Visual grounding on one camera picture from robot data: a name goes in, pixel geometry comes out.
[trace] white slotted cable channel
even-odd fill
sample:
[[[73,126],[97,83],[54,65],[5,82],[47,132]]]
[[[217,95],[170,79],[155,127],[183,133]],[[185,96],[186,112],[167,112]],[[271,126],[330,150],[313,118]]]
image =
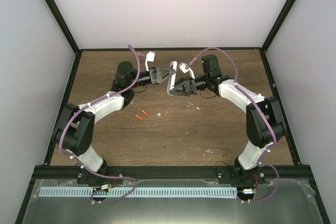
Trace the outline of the white slotted cable channel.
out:
[[[120,197],[132,187],[115,187],[98,192],[94,197]],[[90,197],[92,187],[41,187],[39,197]],[[137,187],[128,198],[231,198],[237,196],[236,187]]]

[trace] black mounting bracket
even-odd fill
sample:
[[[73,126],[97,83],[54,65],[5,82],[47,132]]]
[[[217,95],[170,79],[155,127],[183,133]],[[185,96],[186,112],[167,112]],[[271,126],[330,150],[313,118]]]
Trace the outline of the black mounting bracket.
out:
[[[175,69],[155,67],[149,69],[152,84],[160,84],[175,74]]]

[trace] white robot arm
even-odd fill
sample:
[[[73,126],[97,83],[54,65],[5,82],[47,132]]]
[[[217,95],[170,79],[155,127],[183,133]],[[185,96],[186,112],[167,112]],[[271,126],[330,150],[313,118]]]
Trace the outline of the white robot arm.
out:
[[[191,96],[197,94],[198,90],[209,89],[216,95],[231,101],[246,113],[246,133],[249,141],[244,151],[236,158],[234,167],[237,178],[243,180],[259,164],[263,153],[274,144],[270,131],[246,95],[252,98],[264,115],[269,116],[267,121],[277,141],[285,135],[287,130],[279,101],[275,97],[265,98],[261,94],[255,94],[235,83],[229,76],[223,76],[215,55],[202,57],[202,65],[204,75],[196,78],[194,76],[182,78],[176,84],[170,84],[168,93]],[[179,67],[184,73],[193,73],[185,63],[179,64]]]

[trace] red wire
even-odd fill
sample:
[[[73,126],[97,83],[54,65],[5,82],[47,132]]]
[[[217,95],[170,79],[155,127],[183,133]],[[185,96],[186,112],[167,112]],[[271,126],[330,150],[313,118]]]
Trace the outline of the red wire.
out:
[[[118,182],[117,182],[117,180],[115,179],[115,180],[114,180],[114,183],[113,183],[113,185],[112,185],[112,188],[113,188],[113,187],[116,187],[117,184],[118,184]]]
[[[254,178],[254,180],[256,181],[256,191],[257,191],[257,186],[258,186],[258,177],[257,175],[253,174],[252,177]]]

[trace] black wire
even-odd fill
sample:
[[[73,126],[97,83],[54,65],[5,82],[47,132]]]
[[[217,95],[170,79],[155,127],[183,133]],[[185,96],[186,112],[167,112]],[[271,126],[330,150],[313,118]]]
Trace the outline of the black wire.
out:
[[[214,166],[216,166],[217,163],[223,163],[223,164],[226,164],[227,166],[230,166],[228,163],[224,162],[224,161],[217,161]]]
[[[142,93],[142,92],[145,92],[145,91],[146,91],[146,89],[147,89],[147,86],[146,86],[146,85],[144,85],[144,87],[145,87],[145,89],[144,89],[144,90],[142,90],[142,91],[137,91],[137,92],[134,92],[134,93]]]
[[[211,98],[215,98],[217,95],[214,95],[213,97],[204,97],[202,96],[202,90],[199,91],[200,96],[203,97],[204,99],[211,99]]]

